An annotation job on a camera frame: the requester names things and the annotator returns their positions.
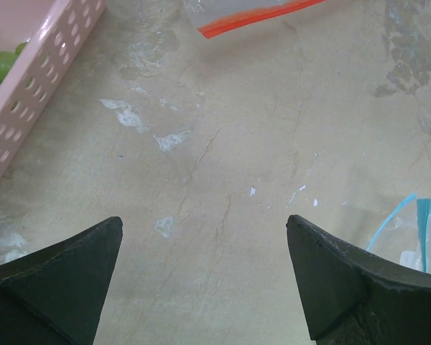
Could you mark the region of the pink plastic basket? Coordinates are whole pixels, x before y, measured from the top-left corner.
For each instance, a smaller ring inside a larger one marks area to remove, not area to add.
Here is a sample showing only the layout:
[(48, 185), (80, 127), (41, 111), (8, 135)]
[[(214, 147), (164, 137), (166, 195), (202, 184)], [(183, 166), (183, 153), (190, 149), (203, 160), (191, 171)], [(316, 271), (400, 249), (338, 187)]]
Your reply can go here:
[(0, 51), (27, 45), (0, 85), (0, 179), (106, 2), (0, 1)]

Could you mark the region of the zip bag with orange watermelon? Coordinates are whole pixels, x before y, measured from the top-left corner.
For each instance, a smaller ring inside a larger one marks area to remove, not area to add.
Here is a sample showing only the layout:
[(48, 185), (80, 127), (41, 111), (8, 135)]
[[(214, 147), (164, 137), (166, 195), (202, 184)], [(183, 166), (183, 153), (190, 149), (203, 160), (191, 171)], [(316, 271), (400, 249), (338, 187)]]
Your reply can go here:
[(323, 0), (187, 0), (193, 26), (206, 39), (256, 22), (306, 9)]

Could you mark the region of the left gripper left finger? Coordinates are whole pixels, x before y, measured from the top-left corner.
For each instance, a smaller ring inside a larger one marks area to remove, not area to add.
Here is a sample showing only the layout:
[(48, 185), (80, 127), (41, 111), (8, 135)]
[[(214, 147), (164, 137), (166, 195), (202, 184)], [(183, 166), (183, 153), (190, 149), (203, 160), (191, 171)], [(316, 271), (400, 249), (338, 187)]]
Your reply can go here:
[(92, 344), (121, 246), (110, 217), (0, 265), (0, 344)]

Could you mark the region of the zip bag with fake fruit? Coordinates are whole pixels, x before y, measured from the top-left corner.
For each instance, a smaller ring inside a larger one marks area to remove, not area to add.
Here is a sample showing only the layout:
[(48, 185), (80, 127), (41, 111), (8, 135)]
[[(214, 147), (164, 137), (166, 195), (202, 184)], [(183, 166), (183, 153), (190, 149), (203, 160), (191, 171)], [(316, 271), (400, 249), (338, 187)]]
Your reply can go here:
[(431, 198), (406, 197), (375, 231), (366, 251), (431, 274)]

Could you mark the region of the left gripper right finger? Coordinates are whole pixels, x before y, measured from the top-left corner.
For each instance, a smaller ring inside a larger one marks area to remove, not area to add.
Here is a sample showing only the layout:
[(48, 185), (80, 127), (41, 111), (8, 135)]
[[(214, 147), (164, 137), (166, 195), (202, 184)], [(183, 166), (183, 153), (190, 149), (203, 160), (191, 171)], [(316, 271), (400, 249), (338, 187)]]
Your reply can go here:
[(395, 264), (305, 218), (287, 242), (316, 344), (431, 344), (431, 275)]

